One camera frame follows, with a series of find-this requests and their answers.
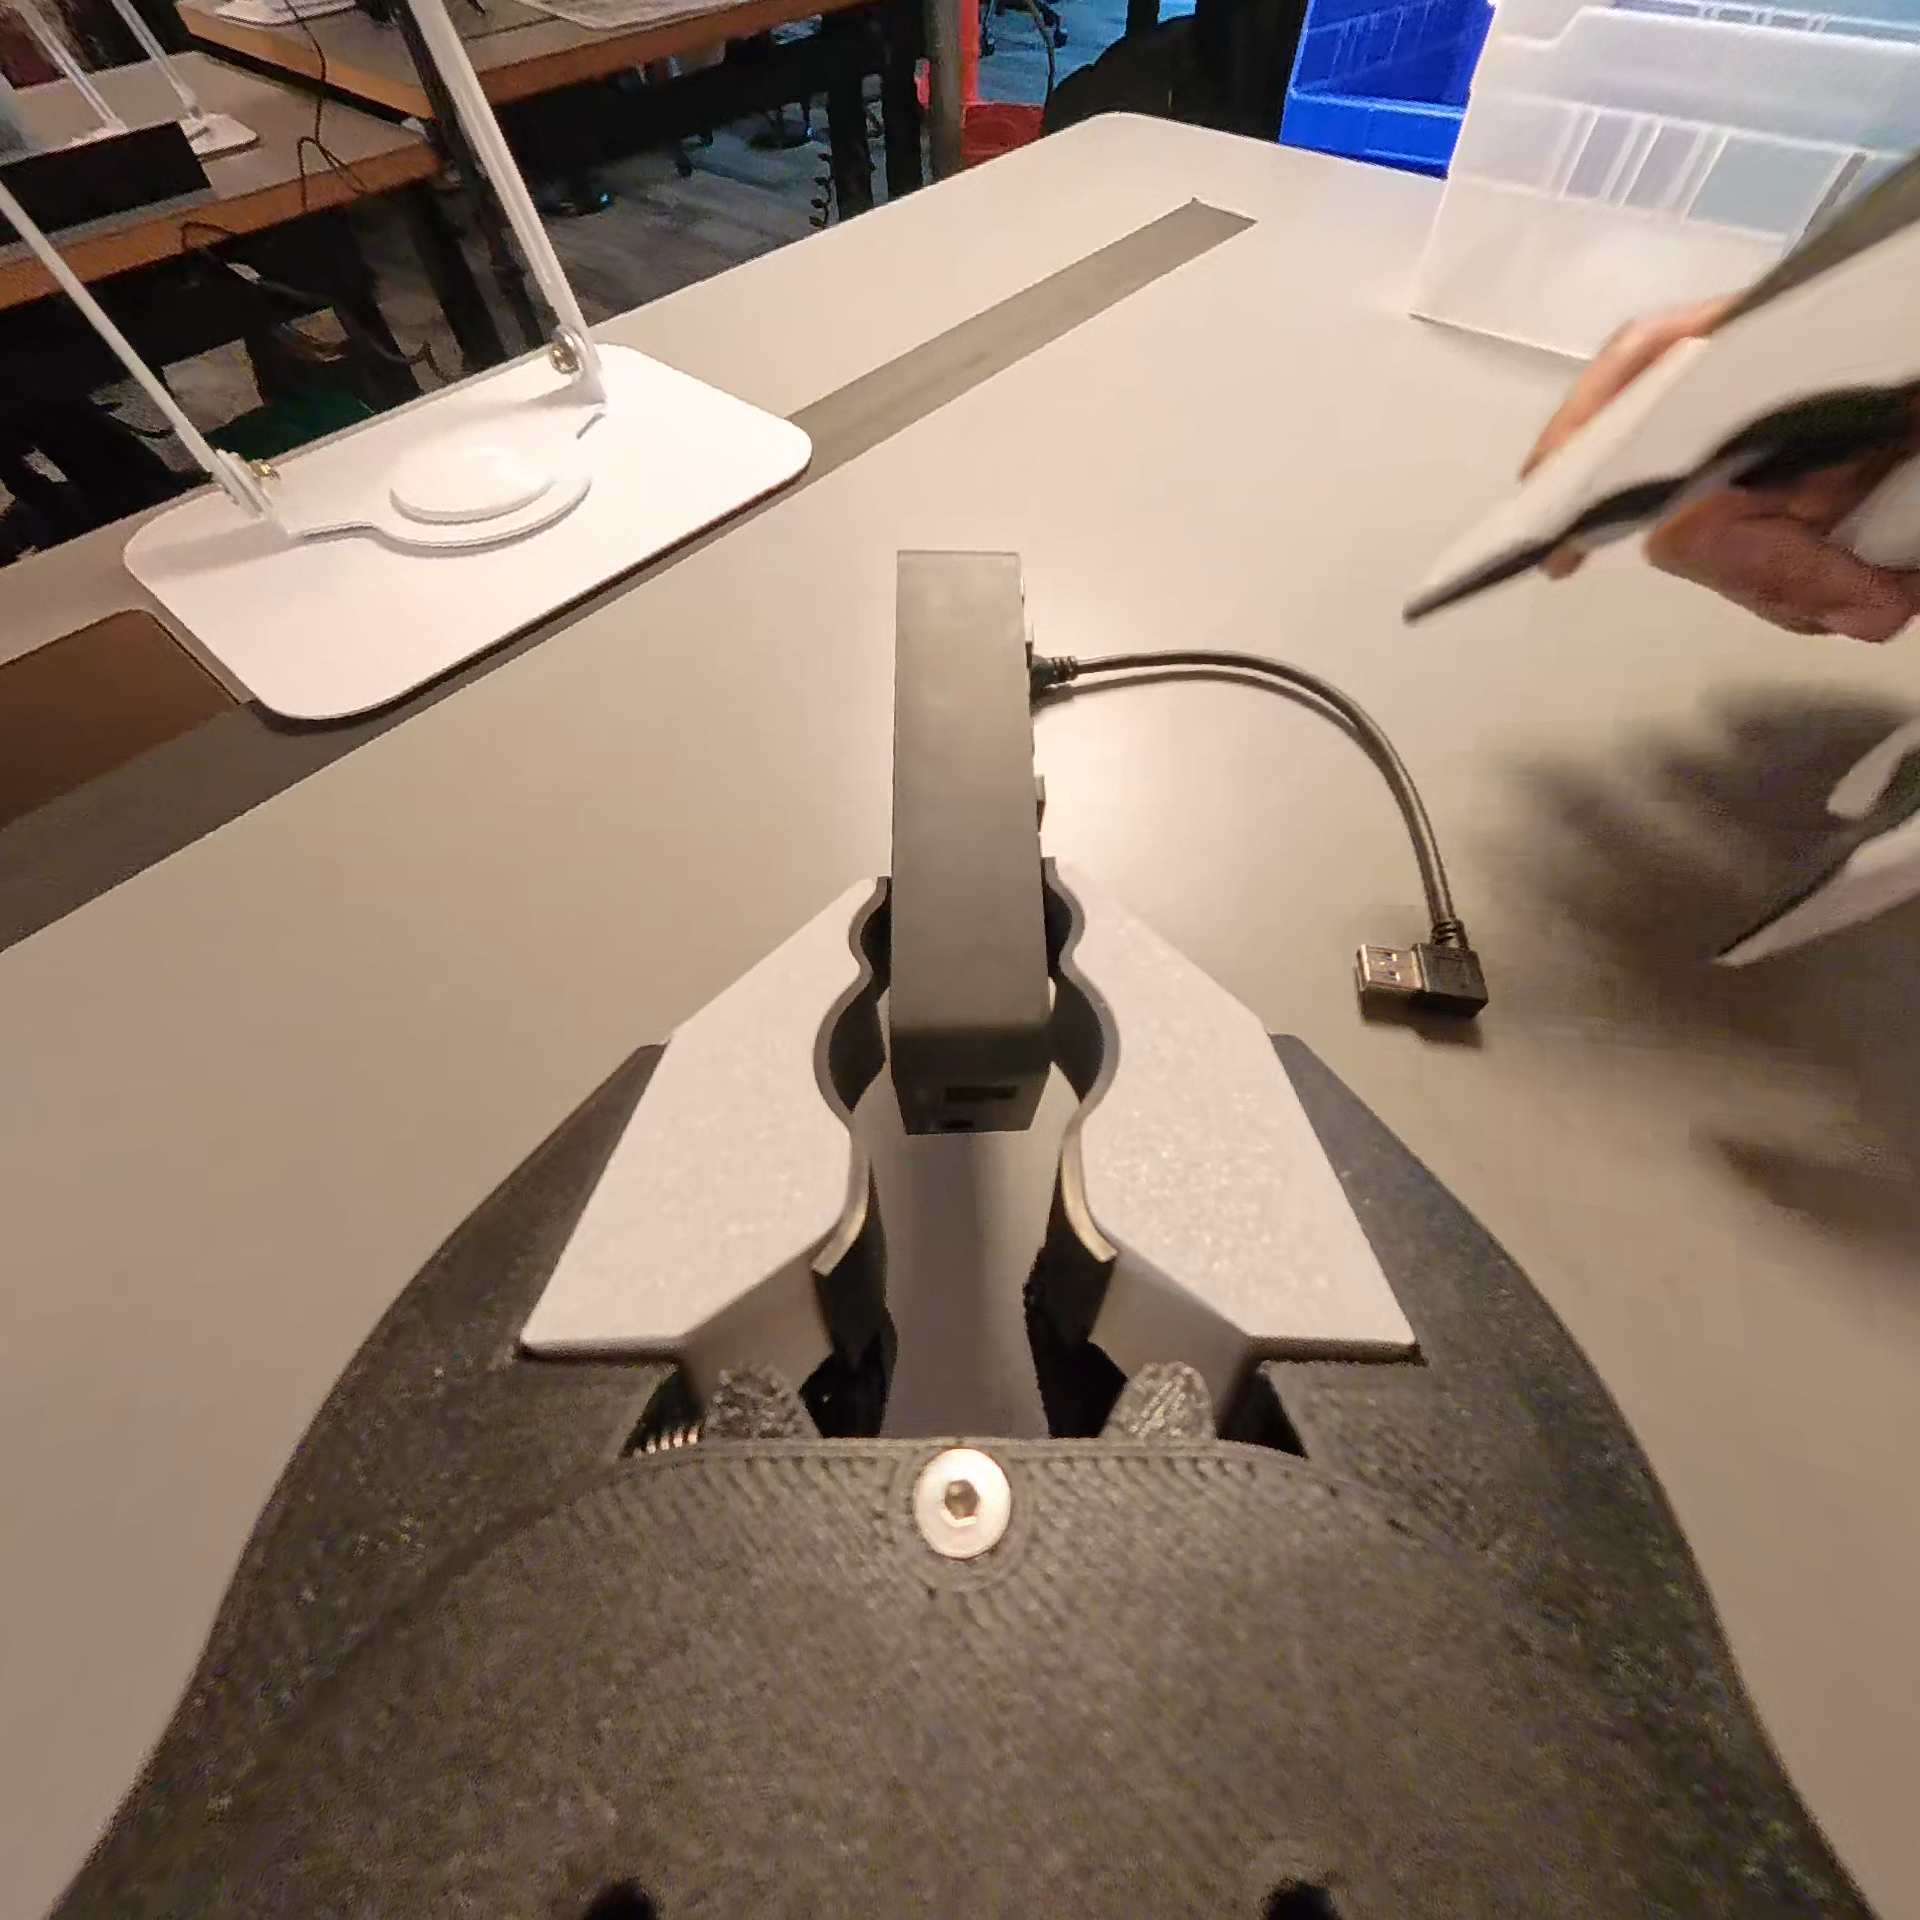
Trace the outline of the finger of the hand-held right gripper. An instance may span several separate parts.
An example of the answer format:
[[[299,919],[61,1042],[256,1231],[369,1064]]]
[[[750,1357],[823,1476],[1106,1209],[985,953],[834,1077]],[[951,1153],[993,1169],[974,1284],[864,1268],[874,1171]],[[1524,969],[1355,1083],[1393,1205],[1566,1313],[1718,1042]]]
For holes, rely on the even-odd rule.
[[[1654,529],[1694,498],[1904,448],[1849,510],[1863,565],[1917,567],[1918,159],[1825,218],[1701,337],[1664,353],[1463,535],[1405,620]]]
[[[1717,966],[1749,969],[1808,949],[1918,899],[1918,723],[1876,743],[1832,786],[1835,835],[1788,893]]]

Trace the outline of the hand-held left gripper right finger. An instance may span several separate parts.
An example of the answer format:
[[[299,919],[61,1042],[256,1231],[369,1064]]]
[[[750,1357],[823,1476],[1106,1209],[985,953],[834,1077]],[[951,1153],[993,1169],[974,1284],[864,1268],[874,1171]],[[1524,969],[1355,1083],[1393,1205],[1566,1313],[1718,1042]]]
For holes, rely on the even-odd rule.
[[[1262,1021],[1049,865],[1052,1044],[1075,1109],[1049,1216],[1049,1346],[1183,1364],[1225,1412],[1264,1362],[1403,1364],[1415,1333]]]

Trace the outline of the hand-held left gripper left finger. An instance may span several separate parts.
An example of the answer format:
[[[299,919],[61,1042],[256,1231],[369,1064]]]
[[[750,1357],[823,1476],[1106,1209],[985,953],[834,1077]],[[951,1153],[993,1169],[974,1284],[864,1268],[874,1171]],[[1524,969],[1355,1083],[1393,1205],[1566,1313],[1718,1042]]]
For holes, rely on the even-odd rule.
[[[821,1370],[888,1390],[898,1334],[857,1111],[888,1064],[893,886],[857,883],[665,1044],[588,1189],[520,1351]]]

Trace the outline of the dark grey usb hub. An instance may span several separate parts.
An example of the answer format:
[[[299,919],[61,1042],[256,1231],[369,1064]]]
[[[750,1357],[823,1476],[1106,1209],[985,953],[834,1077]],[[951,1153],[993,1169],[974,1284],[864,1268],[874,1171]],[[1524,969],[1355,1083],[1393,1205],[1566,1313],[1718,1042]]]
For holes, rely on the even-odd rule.
[[[1052,1069],[1018,555],[896,559],[886,1051],[907,1135],[1027,1130]]]

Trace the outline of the person's right hand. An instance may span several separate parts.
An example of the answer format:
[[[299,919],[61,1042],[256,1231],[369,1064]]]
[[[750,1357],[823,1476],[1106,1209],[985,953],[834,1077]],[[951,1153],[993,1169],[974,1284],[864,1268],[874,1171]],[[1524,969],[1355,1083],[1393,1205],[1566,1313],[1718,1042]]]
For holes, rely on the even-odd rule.
[[[1680,343],[1709,335],[1733,297],[1694,301],[1622,325],[1595,354],[1531,447],[1520,475],[1548,462],[1586,421]],[[1706,492],[1645,539],[1645,561],[1790,635],[1884,645],[1918,612],[1917,572],[1861,561],[1836,539],[1857,506],[1917,452],[1917,433],[1780,489]]]

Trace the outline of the translucent plastic storage box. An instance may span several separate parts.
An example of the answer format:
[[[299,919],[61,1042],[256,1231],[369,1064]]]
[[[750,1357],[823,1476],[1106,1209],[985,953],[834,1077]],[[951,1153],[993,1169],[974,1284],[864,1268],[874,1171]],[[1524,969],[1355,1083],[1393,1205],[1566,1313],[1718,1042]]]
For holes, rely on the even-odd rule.
[[[1408,312],[1583,363],[1745,291],[1917,146],[1917,5],[1504,3]]]

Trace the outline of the blue plastic bin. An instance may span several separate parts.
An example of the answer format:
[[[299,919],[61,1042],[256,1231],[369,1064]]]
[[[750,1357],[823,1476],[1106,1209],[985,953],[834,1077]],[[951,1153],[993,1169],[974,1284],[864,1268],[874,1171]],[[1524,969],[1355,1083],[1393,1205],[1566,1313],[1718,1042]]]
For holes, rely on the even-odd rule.
[[[1492,22],[1488,3],[1309,3],[1278,142],[1444,180]]]

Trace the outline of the white desk lamp base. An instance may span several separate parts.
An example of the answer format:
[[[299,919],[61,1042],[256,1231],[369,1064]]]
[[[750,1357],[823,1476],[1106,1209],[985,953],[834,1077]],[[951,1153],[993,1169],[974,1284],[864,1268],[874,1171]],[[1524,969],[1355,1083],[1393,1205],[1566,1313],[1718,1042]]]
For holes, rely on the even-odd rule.
[[[802,426],[592,337],[447,7],[408,13],[554,317],[548,343],[507,367],[277,465],[244,461],[193,425],[2,191],[17,237],[208,476],[135,529],[124,570],[205,662],[294,723],[396,706],[813,459]]]

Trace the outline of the black chair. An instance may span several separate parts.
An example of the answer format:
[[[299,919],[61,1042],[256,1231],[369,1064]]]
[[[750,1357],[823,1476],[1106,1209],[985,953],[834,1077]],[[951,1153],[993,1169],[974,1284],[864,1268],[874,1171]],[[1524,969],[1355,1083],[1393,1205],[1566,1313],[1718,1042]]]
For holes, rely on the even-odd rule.
[[[1061,80],[1040,134],[1137,115],[1278,145],[1309,3],[1198,3],[1180,18],[1132,24]]]

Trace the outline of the wooden background desk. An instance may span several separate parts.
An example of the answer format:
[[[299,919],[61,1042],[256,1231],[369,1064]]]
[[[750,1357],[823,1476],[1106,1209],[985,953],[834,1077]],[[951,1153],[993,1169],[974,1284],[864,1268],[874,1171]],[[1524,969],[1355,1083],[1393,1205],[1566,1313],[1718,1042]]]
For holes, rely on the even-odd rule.
[[[493,106],[857,11],[852,3],[701,5],[652,13],[620,30],[592,30],[517,5],[493,5],[487,16],[468,5],[453,7],[467,58]],[[333,89],[350,103],[420,120],[433,117],[417,58],[396,22],[377,22],[359,8],[291,24],[231,18],[214,5],[178,5],[177,13],[187,34],[216,52]]]
[[[242,152],[205,163],[208,189],[197,202],[149,205],[88,228],[55,234],[55,244],[84,282],[132,275],[181,258],[187,239],[252,237],[331,213],[363,199],[430,180],[439,156],[420,132],[366,111],[329,103],[293,83],[188,52],[174,63],[205,108],[252,131]],[[181,100],[153,63],[109,69],[99,93],[132,129],[170,120]],[[99,117],[69,80],[14,94],[23,123],[42,145],[65,145],[99,129]],[[319,148],[312,142],[317,111]],[[2,312],[55,299],[55,279],[27,244],[4,244]]]

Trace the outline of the black box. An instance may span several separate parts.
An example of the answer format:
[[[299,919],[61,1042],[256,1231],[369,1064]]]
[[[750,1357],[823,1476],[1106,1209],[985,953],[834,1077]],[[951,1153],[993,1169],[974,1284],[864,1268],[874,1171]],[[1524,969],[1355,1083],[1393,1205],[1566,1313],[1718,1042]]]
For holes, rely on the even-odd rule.
[[[174,120],[6,159],[2,180],[49,237],[212,193],[203,159]]]

